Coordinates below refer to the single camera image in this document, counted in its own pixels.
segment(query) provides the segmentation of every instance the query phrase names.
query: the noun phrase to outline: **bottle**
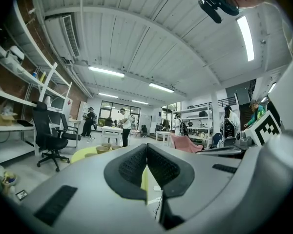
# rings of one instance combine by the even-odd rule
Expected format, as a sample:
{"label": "bottle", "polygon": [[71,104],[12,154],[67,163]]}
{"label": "bottle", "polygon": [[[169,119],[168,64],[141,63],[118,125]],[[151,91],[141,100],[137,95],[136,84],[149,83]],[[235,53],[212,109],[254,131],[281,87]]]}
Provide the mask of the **bottle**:
{"label": "bottle", "polygon": [[39,79],[39,81],[43,81],[43,79],[44,79],[44,77],[45,77],[45,71],[43,72],[43,74],[41,75],[41,77],[40,77],[40,79]]}

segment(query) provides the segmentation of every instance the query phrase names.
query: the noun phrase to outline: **air conditioner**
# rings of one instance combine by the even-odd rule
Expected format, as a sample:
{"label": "air conditioner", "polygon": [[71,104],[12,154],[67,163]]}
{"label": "air conditioner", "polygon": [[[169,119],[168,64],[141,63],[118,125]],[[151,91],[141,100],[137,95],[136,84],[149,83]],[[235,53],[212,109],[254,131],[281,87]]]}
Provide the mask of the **air conditioner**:
{"label": "air conditioner", "polygon": [[45,20],[45,26],[60,57],[74,60],[79,56],[71,15],[49,18]]}

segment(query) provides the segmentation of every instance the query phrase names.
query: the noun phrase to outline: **man in white shirt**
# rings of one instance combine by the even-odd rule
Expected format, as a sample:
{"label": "man in white shirt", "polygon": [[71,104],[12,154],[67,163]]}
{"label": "man in white shirt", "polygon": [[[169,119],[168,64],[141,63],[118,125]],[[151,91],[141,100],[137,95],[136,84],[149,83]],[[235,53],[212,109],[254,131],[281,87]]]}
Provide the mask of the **man in white shirt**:
{"label": "man in white shirt", "polygon": [[131,130],[130,114],[124,108],[119,111],[124,118],[121,120],[123,125],[123,147],[128,146],[128,135]]}

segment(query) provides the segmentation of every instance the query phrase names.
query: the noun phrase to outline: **box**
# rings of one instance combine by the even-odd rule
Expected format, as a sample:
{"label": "box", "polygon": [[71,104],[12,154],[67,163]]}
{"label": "box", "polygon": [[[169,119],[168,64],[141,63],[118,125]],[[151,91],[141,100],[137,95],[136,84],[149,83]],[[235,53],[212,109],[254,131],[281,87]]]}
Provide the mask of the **box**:
{"label": "box", "polygon": [[11,126],[15,120],[13,116],[17,114],[13,113],[13,116],[1,115],[2,108],[5,106],[5,104],[6,102],[0,105],[0,126]]}

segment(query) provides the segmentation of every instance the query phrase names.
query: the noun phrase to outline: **metal railing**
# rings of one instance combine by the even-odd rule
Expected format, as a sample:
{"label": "metal railing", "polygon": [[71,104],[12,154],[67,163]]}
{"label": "metal railing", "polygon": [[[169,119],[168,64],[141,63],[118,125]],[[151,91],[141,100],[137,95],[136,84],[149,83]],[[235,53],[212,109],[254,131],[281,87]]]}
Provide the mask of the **metal railing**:
{"label": "metal railing", "polygon": [[256,79],[251,80],[250,87],[248,89],[248,94],[249,94],[250,100],[252,99],[252,96],[253,96],[253,93],[255,90],[255,85],[256,85]]}
{"label": "metal railing", "polygon": [[[225,107],[225,106],[233,106],[236,105],[236,100],[235,97],[230,97],[230,98],[226,98],[226,99],[220,99],[218,101],[218,107]],[[194,106],[189,106],[189,108],[196,108],[196,107],[207,107],[209,106],[210,108],[212,108],[212,103],[203,103],[203,104],[199,104],[199,105],[194,105]]]}

